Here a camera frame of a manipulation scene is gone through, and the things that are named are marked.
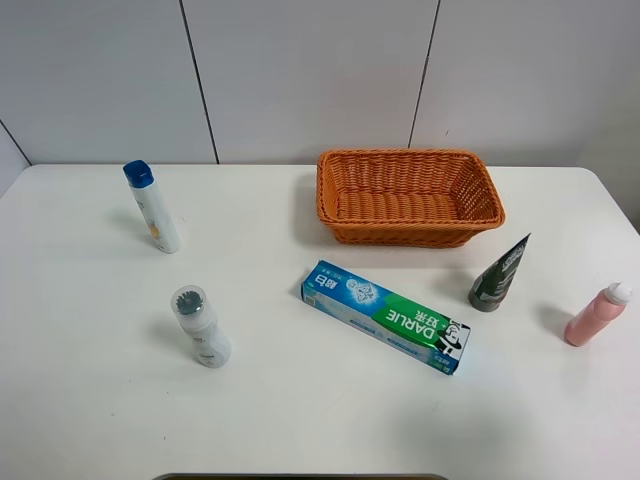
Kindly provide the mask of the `orange woven basket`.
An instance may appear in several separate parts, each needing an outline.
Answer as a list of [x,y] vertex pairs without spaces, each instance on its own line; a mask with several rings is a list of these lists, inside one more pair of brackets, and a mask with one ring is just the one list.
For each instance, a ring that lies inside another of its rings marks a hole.
[[456,248],[506,213],[484,162],[459,149],[339,149],[317,162],[319,220],[343,244]]

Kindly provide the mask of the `white bottle with brush cap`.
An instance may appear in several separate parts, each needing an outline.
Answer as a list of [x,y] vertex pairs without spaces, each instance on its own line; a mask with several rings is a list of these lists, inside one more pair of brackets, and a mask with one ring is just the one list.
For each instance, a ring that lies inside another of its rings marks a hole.
[[171,308],[192,341],[197,361],[207,368],[225,365],[231,357],[231,343],[220,329],[205,291],[196,285],[181,287],[172,296]]

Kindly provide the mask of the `dark grey cosmetic tube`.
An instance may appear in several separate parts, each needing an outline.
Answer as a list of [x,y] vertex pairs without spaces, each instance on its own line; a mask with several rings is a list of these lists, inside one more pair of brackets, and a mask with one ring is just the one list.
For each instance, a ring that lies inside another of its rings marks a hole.
[[469,303],[481,312],[493,312],[504,301],[513,282],[530,234],[522,238],[474,281]]

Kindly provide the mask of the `white bottle blue cap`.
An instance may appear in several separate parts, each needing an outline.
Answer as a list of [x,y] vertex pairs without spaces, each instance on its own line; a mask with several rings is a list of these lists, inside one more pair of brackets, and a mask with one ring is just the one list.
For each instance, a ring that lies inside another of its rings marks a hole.
[[135,160],[125,164],[123,172],[157,248],[166,254],[177,252],[179,234],[150,166]]

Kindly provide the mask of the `Darlie toothpaste box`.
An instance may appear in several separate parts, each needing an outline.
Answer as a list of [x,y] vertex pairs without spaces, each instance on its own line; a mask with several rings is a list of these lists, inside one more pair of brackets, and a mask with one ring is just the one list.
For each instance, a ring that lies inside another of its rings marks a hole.
[[301,283],[308,305],[446,375],[457,370],[471,329],[324,260]]

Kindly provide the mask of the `pink bottle white cap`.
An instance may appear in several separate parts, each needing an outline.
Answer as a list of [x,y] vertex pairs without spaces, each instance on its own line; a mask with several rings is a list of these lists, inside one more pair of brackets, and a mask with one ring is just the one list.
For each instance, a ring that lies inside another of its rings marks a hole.
[[624,282],[602,289],[564,330],[564,340],[575,347],[588,343],[596,334],[618,318],[633,297],[633,289]]

